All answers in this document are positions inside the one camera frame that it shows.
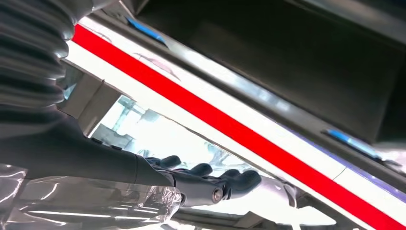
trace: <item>reflective surface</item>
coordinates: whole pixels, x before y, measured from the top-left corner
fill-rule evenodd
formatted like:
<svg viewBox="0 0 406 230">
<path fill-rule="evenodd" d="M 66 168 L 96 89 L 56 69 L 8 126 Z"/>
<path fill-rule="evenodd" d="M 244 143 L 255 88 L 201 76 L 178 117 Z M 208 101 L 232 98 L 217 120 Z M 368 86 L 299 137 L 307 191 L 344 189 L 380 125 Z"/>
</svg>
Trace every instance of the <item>reflective surface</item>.
<svg viewBox="0 0 406 230">
<path fill-rule="evenodd" d="M 169 220 L 181 202 L 173 187 L 66 176 L 23 180 L 24 171 L 0 166 L 0 194 L 13 191 L 3 200 L 17 194 L 1 204 L 5 230 L 133 229 Z"/>
<path fill-rule="evenodd" d="M 292 226 L 336 224 L 335 220 L 311 206 L 298 208 L 296 197 L 297 191 L 290 185 L 273 178 L 263 178 L 261 186 L 245 197 L 224 201 L 215 207 L 200 206 L 194 209 L 240 215 L 249 210 L 275 223 Z"/>
</svg>

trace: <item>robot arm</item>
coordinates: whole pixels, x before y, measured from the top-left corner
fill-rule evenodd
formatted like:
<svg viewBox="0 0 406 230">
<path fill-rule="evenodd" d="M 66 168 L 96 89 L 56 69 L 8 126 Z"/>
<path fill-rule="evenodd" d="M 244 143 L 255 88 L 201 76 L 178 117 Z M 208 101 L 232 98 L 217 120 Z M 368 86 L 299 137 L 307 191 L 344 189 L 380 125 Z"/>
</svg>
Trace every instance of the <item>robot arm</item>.
<svg viewBox="0 0 406 230">
<path fill-rule="evenodd" d="M 171 170 L 176 157 L 144 159 L 83 136 L 76 120 L 56 109 L 63 91 L 60 58 L 82 17 L 113 0 L 3 0 L 0 64 L 0 163 L 27 170 L 26 179 L 71 176 L 129 184 L 172 186 L 184 206 L 240 197 L 261 178 L 230 170 L 220 177 L 208 165 Z"/>
</svg>

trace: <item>black robotic finger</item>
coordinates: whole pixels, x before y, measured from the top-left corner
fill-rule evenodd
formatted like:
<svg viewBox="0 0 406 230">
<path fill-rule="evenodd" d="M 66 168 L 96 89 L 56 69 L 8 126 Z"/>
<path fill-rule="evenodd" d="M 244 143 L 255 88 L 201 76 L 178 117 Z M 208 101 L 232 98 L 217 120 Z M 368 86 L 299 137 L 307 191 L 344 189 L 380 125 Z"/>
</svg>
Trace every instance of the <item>black robotic finger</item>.
<svg viewBox="0 0 406 230">
<path fill-rule="evenodd" d="M 163 159 L 147 157 L 146 160 L 151 165 L 160 166 L 165 169 L 173 169 L 181 164 L 180 158 L 178 156 L 168 156 Z"/>
<path fill-rule="evenodd" d="M 239 198 L 245 196 L 261 183 L 261 176 L 258 172 L 249 170 L 235 176 L 224 178 L 226 185 L 229 186 L 231 194 L 229 198 Z"/>
<path fill-rule="evenodd" d="M 196 166 L 194 166 L 192 169 L 187 170 L 187 169 L 178 169 L 178 171 L 188 173 L 190 175 L 195 175 L 195 176 L 207 176 L 213 172 L 212 167 L 210 164 L 207 163 L 200 163 Z"/>
<path fill-rule="evenodd" d="M 230 169 L 223 173 L 220 178 L 235 177 L 240 175 L 240 172 L 237 169 Z"/>
<path fill-rule="evenodd" d="M 161 167 L 173 169 L 181 163 L 182 162 L 180 161 L 180 158 L 178 156 L 168 156 L 161 160 Z"/>
</svg>

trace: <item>transparent plastic sheet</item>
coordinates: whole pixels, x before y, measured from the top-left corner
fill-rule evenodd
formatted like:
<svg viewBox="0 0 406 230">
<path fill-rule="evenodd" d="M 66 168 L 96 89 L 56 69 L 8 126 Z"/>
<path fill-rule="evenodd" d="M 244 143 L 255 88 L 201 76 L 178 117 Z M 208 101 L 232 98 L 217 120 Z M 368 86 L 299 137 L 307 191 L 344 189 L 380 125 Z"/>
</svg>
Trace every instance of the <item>transparent plastic sheet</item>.
<svg viewBox="0 0 406 230">
<path fill-rule="evenodd" d="M 0 164 L 1 230 L 130 230 L 165 223 L 181 202 L 173 187 L 66 176 L 26 180 L 24 170 L 7 167 Z"/>
<path fill-rule="evenodd" d="M 385 166 L 406 176 L 406 145 L 380 143 L 374 146 Z"/>
</svg>

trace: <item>red stripe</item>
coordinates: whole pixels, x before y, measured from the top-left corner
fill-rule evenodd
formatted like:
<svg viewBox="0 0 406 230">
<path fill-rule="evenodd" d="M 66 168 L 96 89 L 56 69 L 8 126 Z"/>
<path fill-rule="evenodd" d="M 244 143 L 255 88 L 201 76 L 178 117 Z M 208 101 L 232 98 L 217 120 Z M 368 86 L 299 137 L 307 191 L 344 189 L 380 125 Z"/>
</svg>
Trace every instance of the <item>red stripe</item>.
<svg viewBox="0 0 406 230">
<path fill-rule="evenodd" d="M 369 226 L 377 230 L 406 230 L 405 226 L 341 185 L 84 27 L 76 26 L 73 41 L 258 154 Z"/>
</svg>

